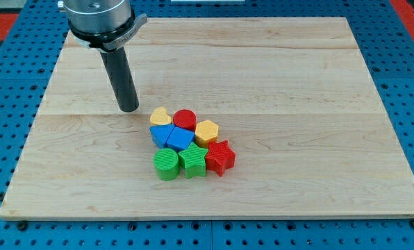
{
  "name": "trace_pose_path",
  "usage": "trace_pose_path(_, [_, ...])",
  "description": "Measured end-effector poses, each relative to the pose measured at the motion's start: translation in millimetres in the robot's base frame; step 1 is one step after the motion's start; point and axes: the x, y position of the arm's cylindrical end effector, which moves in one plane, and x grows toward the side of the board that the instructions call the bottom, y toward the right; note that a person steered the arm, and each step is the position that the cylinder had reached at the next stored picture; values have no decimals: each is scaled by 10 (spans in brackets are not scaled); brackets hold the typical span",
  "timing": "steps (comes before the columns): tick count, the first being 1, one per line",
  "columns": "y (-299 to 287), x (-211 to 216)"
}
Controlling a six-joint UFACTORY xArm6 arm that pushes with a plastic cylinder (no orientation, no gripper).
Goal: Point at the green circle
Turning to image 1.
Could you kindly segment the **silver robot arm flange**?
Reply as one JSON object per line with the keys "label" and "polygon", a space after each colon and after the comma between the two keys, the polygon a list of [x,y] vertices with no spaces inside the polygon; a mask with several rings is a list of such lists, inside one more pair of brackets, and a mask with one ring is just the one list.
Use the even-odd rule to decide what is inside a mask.
{"label": "silver robot arm flange", "polygon": [[147,23],[128,0],[60,0],[57,6],[77,42],[102,53],[121,49]]}

